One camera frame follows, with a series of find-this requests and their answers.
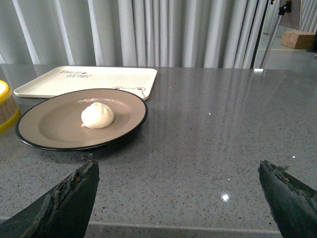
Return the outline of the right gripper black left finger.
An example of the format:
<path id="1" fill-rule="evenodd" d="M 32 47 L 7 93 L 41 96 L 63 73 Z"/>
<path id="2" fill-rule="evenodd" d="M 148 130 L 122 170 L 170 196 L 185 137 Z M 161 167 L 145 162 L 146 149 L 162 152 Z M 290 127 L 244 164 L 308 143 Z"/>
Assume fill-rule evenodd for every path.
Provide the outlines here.
<path id="1" fill-rule="evenodd" d="M 90 160 L 0 226 L 2 238 L 82 238 L 99 183 L 99 164 Z"/>

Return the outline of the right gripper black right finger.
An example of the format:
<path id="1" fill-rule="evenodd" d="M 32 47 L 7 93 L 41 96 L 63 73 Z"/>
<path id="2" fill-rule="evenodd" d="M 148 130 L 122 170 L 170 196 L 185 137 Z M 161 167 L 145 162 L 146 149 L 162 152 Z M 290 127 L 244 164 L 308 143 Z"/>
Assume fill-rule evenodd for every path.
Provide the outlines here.
<path id="1" fill-rule="evenodd" d="M 260 162 L 259 179 L 271 214 L 284 238 L 315 238 L 317 192 L 286 170 Z"/>

